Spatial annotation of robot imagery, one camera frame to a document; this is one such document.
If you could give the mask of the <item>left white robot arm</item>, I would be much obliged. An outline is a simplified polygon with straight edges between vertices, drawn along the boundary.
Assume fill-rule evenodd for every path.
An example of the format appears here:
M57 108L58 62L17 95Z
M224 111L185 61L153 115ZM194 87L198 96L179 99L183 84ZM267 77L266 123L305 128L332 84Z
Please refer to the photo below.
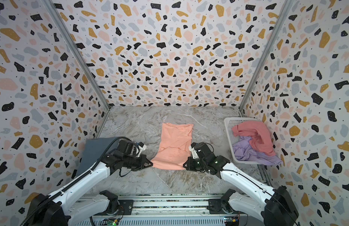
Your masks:
M143 151L147 146L127 137L115 138L92 166L73 181L49 195L39 194L30 203L22 226L72 226L93 215L115 216L125 214L118 196L104 190L85 202L77 201L92 187L116 171L127 168L140 171L152 167Z

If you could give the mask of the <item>peach graphic t-shirt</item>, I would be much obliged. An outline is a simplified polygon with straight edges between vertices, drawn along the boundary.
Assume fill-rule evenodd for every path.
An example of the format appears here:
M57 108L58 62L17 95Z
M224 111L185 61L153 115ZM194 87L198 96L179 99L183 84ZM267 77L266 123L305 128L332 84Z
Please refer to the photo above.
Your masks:
M193 124L163 123L161 141L153 167L161 170L183 170L183 164L191 156Z

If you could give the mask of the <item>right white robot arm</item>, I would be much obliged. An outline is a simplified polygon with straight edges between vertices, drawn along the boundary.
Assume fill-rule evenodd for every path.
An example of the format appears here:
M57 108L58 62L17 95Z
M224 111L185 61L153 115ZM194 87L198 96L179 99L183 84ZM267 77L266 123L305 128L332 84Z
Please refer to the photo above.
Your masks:
M208 173L229 182L244 194L229 189L220 199L209 202L212 213L242 212L266 226L296 226L299 213L285 186L275 189L249 176L229 159L215 155L208 143L192 143L191 155L183 164L187 171Z

